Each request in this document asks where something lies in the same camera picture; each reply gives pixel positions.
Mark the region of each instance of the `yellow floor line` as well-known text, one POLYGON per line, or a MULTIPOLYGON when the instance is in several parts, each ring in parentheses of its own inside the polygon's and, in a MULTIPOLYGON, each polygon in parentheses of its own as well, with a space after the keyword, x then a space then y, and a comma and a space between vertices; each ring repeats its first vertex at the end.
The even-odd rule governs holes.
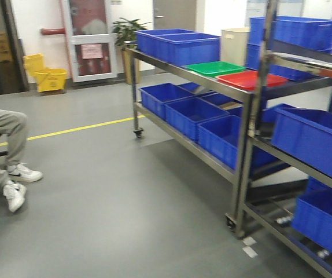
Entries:
MULTIPOLYGON (((133 120, 133 119, 134 119, 133 117, 130 117, 130 118, 124 118, 124 119, 119 119, 119 120, 111 120, 110 122, 96 123, 94 125, 89 125, 89 126, 80 126, 80 127, 74 128, 74 129, 66 129, 66 130, 61 130, 61 131, 57 131, 57 132, 46 133, 46 134, 42 134, 42 135, 28 137, 27 140, 30 141, 30 140, 35 140, 35 139, 40 139, 40 138, 45 138, 45 137, 70 133, 70 132, 74 132, 74 131, 84 130, 84 129, 92 129, 93 127, 107 126, 107 125, 112 125, 114 123, 127 122, 128 120, 133 120)), ((6 146, 6 145, 8 145, 7 142, 0 143, 0 147, 1 146, 6 146)))

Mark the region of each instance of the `potted plant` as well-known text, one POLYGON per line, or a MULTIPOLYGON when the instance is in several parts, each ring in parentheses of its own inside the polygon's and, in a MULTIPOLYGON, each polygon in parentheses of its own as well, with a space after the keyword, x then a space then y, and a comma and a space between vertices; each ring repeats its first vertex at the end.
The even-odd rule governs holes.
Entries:
MULTIPOLYGON (((130 56, 125 51, 126 41, 135 41, 137 39, 135 35, 135 31, 137 30, 147 30, 146 27, 144 27, 145 24, 149 23, 138 23, 139 19, 133 19, 133 20, 127 20, 123 17, 120 17, 119 21, 115 21, 113 23, 113 30, 112 32, 117 35, 115 45, 121 47, 121 55, 122 55, 122 61, 124 65, 124 73, 125 73, 125 80, 126 83, 131 83, 131 71, 130 71, 130 56)), ((140 70, 139 70, 139 60, 135 60, 135 76, 136 81, 139 83, 140 81, 140 70)))

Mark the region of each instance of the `person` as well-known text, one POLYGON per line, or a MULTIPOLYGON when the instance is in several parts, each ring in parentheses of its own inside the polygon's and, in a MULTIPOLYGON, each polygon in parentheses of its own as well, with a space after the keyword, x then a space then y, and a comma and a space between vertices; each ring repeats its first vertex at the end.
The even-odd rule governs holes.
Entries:
POLYGON ((26 187, 17 181, 34 182, 43 177, 21 163, 27 141, 27 116, 20 112, 0 110, 0 134, 7 135, 6 170, 0 169, 0 186, 11 212, 25 201, 26 187))

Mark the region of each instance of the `white sneaker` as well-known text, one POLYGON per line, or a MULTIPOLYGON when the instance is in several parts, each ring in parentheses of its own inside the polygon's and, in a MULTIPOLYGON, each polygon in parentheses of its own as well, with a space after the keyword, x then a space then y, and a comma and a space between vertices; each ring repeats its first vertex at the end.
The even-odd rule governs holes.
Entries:
POLYGON ((21 193, 23 191, 23 194, 25 194, 26 188, 22 190, 24 186, 22 185, 22 187, 20 185, 21 184, 17 184, 13 181, 8 181, 6 185, 4 185, 3 195, 8 201, 8 208, 11 212, 15 212, 16 210, 18 210, 25 202, 25 198, 21 193))
POLYGON ((22 163, 13 166, 8 166, 7 172, 9 174, 9 177, 14 181, 34 182, 38 181, 43 177, 43 173, 39 171, 30 170, 22 163))
POLYGON ((20 192, 21 196, 24 197, 26 195, 26 186, 24 186, 23 184, 19 184, 18 182, 14 182, 14 181, 11 181, 14 183, 14 188, 20 192))

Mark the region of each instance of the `green leaves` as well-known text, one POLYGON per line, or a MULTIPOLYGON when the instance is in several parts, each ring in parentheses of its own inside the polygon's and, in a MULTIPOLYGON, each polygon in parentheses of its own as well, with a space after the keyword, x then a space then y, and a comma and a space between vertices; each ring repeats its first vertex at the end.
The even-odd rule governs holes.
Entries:
POLYGON ((138 20, 140 19, 133 19, 133 20, 127 20, 123 17, 120 17, 119 21, 115 21, 113 23, 113 30, 112 32, 117 34, 117 39, 115 42, 115 45, 117 46, 124 46, 126 41, 134 41, 137 39, 137 36, 135 35, 135 31, 137 30, 147 30, 146 27, 144 27, 147 23, 139 24, 138 20))

